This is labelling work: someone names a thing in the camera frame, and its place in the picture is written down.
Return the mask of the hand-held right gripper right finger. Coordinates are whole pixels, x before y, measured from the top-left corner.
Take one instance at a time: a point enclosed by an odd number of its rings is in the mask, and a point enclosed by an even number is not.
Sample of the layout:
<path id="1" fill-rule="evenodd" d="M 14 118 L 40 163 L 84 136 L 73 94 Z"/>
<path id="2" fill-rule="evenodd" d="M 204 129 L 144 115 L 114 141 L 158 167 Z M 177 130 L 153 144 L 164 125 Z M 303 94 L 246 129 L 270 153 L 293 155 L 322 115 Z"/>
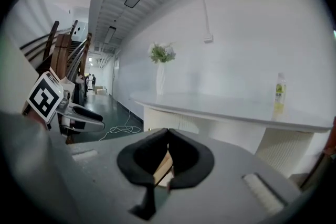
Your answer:
<path id="1" fill-rule="evenodd" d="M 155 223 L 261 223 L 270 215 L 242 179 L 246 174 L 258 174 L 286 205 L 300 196 L 294 183 L 249 151 L 207 135 L 179 133 L 207 146 L 214 167 L 196 187 L 172 190 Z"/>

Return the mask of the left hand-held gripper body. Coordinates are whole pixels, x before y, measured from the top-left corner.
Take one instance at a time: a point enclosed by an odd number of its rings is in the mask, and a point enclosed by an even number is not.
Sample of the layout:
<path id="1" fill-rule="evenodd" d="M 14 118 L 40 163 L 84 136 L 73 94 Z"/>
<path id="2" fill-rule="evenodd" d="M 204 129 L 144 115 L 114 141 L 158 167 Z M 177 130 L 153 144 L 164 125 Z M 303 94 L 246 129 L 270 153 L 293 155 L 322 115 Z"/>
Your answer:
<path id="1" fill-rule="evenodd" d="M 56 126 L 59 130 L 59 116 L 63 115 L 73 96 L 73 83 L 60 79 L 53 70 L 44 72 L 31 89 L 27 102 L 41 118 L 47 130 Z"/>

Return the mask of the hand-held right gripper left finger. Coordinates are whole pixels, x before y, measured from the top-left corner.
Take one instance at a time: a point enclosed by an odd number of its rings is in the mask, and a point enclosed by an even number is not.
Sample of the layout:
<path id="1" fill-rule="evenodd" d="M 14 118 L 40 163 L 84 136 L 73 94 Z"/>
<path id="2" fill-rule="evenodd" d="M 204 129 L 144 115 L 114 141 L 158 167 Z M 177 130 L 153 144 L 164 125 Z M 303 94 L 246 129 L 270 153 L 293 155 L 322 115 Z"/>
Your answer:
<path id="1" fill-rule="evenodd" d="M 67 145 L 59 141 L 59 168 L 84 223 L 168 223 L 168 203 L 155 207 L 153 172 L 145 166 L 160 129 L 108 141 Z"/>

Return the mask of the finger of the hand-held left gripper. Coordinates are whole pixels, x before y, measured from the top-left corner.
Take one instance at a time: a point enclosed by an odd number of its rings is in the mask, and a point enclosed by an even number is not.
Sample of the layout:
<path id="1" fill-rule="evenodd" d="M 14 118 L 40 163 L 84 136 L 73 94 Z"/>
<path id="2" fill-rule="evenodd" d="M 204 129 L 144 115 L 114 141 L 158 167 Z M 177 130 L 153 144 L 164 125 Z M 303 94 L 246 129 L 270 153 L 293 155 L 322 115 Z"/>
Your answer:
<path id="1" fill-rule="evenodd" d="M 104 130 L 105 124 L 104 122 L 82 122 L 74 120 L 70 117 L 70 108 L 72 106 L 68 106 L 63 110 L 56 110 L 61 115 L 61 126 L 76 132 L 100 132 Z"/>
<path id="2" fill-rule="evenodd" d="M 79 105 L 75 105 L 70 108 L 70 117 L 74 120 L 82 121 L 82 122 L 89 122 L 89 121 L 102 122 L 103 121 L 103 116 L 91 110 L 88 110 L 85 107 L 79 106 Z"/>

